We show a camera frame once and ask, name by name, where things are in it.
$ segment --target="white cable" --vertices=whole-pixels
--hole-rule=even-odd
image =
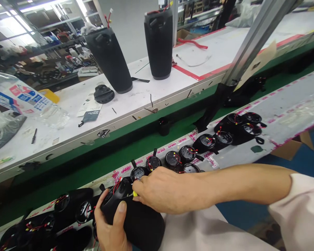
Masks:
[[[203,65],[204,63],[206,63],[206,62],[212,57],[212,55],[207,56],[205,61],[203,61],[203,62],[200,63],[200,64],[196,64],[196,65],[189,65],[189,64],[188,64],[184,59],[182,59],[178,54],[176,55],[176,57],[178,57],[181,61],[183,61],[188,67],[197,67],[197,66],[200,66],[200,65]]]

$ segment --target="bottle label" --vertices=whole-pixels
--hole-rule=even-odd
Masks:
[[[17,84],[9,88],[7,93],[0,92],[0,104],[17,113],[30,116],[42,112],[52,104],[52,101],[29,86]]]

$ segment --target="white sleeve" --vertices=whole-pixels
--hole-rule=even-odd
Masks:
[[[269,206],[287,251],[314,251],[314,178],[292,174],[289,195]]]

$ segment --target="green conveyor belt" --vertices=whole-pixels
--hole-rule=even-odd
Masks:
[[[275,60],[270,62],[266,68],[272,67],[273,65],[284,62],[287,59],[293,58],[300,53],[303,53],[311,48],[314,48],[314,42],[298,48],[292,52],[289,52]],[[314,63],[308,67],[306,70],[297,75],[292,75],[288,73],[280,73],[270,79],[266,83],[266,91],[258,92],[252,100],[258,99],[261,96],[264,96],[310,72],[314,71]],[[74,159],[80,154],[84,154],[92,149],[96,149],[116,138],[121,137],[134,131],[135,129],[142,127],[146,124],[151,123],[152,121],[157,120],[158,118],[170,114],[174,111],[177,111],[183,107],[186,107],[190,104],[198,102],[199,100],[206,98],[212,95],[215,92],[216,86],[212,86],[204,91],[201,94],[194,95],[193,97],[182,100],[174,105],[171,105],[157,114],[151,114],[145,118],[135,121],[123,128],[116,130],[110,134],[110,137],[104,139],[97,139],[93,146],[83,145],[79,149],[71,150],[53,160],[50,160],[44,163],[40,169],[34,172],[25,172],[21,175],[15,177],[12,187],[10,188],[6,201],[0,207],[0,226],[6,224],[17,217],[20,217],[24,214],[27,208],[38,208],[51,200],[54,200],[58,195],[72,189],[79,188],[111,171],[114,169],[127,164],[132,159],[141,157],[157,148],[163,146],[174,139],[177,139],[193,129],[195,126],[192,125],[194,121],[200,118],[203,115],[204,110],[198,111],[195,114],[184,117],[180,121],[177,121],[173,124],[170,129],[168,136],[162,137],[157,133],[152,133],[142,139],[139,139],[125,147],[119,149],[116,152],[113,152],[107,156],[103,156],[102,152],[93,156],[88,163],[88,165],[83,165],[78,169],[74,169],[72,172],[68,172],[65,175],[53,175],[53,177],[47,177],[47,180],[44,181],[42,187],[36,188],[37,184],[33,184],[33,177],[40,175],[48,170],[56,170],[60,168],[60,165],[65,165],[65,163],[71,159]],[[222,117],[230,112],[235,110],[234,108],[222,108],[219,110],[214,119]],[[23,193],[16,193],[17,188],[23,188]]]

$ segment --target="red tool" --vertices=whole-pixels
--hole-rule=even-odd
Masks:
[[[178,38],[178,42],[181,42],[181,43],[193,43],[198,48],[208,49],[208,46],[200,45],[196,41],[193,41],[193,40],[182,40],[181,38]]]

